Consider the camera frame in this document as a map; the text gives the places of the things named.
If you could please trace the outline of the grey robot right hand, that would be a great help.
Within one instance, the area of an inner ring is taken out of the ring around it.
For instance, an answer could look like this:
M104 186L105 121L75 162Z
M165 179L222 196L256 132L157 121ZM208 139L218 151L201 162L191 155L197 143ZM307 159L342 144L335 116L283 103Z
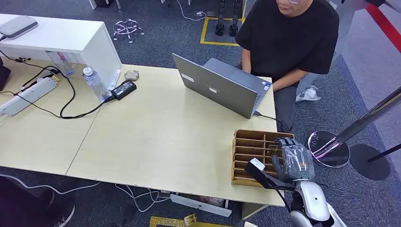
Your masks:
M314 180L315 171L311 151L296 139L278 138L282 163L277 155L272 156L272 165L278 180L290 183L298 180Z

